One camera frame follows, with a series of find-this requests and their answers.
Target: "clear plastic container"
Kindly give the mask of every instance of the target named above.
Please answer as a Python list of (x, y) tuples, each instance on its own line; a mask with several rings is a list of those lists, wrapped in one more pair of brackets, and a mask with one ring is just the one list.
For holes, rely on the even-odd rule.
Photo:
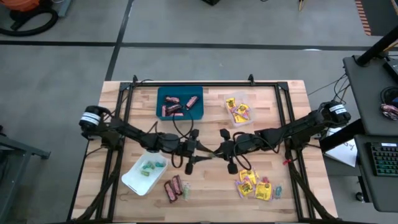
[(231, 118), (232, 125), (235, 127), (251, 124), (256, 118), (252, 104), (244, 92), (225, 95), (224, 105)]
[[(148, 162), (160, 162), (165, 164), (164, 167), (155, 167), (150, 171), (149, 176), (141, 174), (142, 167)], [(126, 184), (132, 191), (140, 196), (148, 194), (160, 180), (164, 172), (167, 170), (168, 160), (160, 153), (145, 152), (138, 161), (133, 165), (129, 172), (122, 176), (122, 182)]]

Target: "teal container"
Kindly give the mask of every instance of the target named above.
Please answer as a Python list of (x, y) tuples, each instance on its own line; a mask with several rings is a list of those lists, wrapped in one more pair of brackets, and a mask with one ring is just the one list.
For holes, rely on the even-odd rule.
[[(157, 104), (156, 104), (156, 116), (162, 121), (171, 121), (173, 116), (162, 117), (162, 105), (167, 107), (174, 105), (165, 101), (166, 96), (178, 97), (180, 104), (185, 107), (189, 99), (193, 96), (199, 97), (198, 101), (189, 110), (194, 120), (199, 120), (203, 117), (203, 87), (202, 86), (164, 86), (157, 90)], [(176, 121), (180, 120), (191, 120), (189, 113), (186, 110), (182, 110), (184, 116), (175, 116)]]

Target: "gray floor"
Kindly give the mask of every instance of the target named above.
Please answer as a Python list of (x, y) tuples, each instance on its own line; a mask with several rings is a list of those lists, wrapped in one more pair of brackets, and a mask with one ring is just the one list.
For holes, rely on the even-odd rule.
[[(115, 42), (128, 0), (75, 0), (53, 29), (35, 37), (0, 40)], [(0, 7), (0, 26), (9, 26)], [(36, 18), (35, 26), (46, 16)], [(308, 0), (297, 12), (294, 0), (135, 0), (124, 42), (369, 46), (354, 0)], [(52, 151), (48, 161), (32, 159), (10, 219), (28, 223), (66, 219), (86, 141), (78, 120), (99, 99), (112, 47), (0, 45), (0, 124), (10, 138)], [(342, 58), (362, 52), (237, 49), (120, 50), (112, 80), (305, 80), (310, 93), (344, 73)], [(333, 97), (333, 86), (309, 96), (313, 109)], [(351, 91), (348, 111), (358, 112)], [(396, 223), (398, 214), (379, 213), (355, 201), (354, 177), (330, 176), (339, 217)]]

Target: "wooden table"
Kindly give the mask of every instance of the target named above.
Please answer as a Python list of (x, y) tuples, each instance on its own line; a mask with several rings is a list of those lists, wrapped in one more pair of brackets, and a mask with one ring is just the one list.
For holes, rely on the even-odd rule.
[[(296, 119), (310, 112), (304, 82), (288, 81), (290, 95)], [(99, 105), (115, 108), (120, 82), (105, 82)], [(148, 130), (157, 121), (155, 106), (157, 87), (136, 88), (133, 93), (130, 110), (130, 124), (142, 130)], [(234, 128), (224, 107), (224, 95), (237, 91), (246, 91), (256, 112), (256, 121), (247, 126)], [(268, 87), (204, 87), (205, 114), (203, 119), (195, 121), (200, 130), (199, 140), (206, 147), (215, 150), (223, 139), (219, 130), (226, 128), (231, 134), (244, 131), (280, 127), (280, 119), (275, 101), (275, 91)], [(178, 127), (185, 132), (190, 121), (179, 121)], [(165, 133), (177, 133), (171, 121), (160, 121), (158, 130)], [(88, 152), (98, 148), (100, 142), (93, 141)], [(241, 199), (235, 189), (234, 181), (238, 175), (229, 175), (227, 162), (222, 159), (200, 162), (195, 165), (192, 175), (184, 174), (184, 167), (169, 168), (161, 180), (148, 195), (140, 197), (126, 187), (121, 180), (118, 185), (118, 197), (114, 212), (114, 222), (292, 222), (297, 221), (292, 185), (287, 166), (284, 166), (284, 146), (280, 153), (258, 151), (247, 158), (260, 176), (266, 176), (274, 184), (282, 184), (283, 196), (280, 200), (265, 202), (255, 199), (253, 194)], [(144, 153), (140, 145), (130, 139), (126, 141), (121, 175), (125, 174)], [(103, 175), (106, 150), (91, 154), (85, 161), (72, 218), (80, 216), (98, 193)], [(321, 204), (337, 217), (335, 203), (331, 193), (328, 176), (320, 149), (308, 147), (303, 151), (310, 188)], [(163, 184), (179, 174), (183, 184), (191, 185), (190, 199), (179, 198), (169, 203)], [(307, 213), (303, 193), (300, 191), (304, 214)]]

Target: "keyboard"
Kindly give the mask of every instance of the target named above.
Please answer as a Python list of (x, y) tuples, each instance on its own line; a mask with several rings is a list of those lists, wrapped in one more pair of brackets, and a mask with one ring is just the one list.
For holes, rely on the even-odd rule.
[(398, 177), (398, 147), (395, 143), (368, 142), (373, 158), (374, 174)]

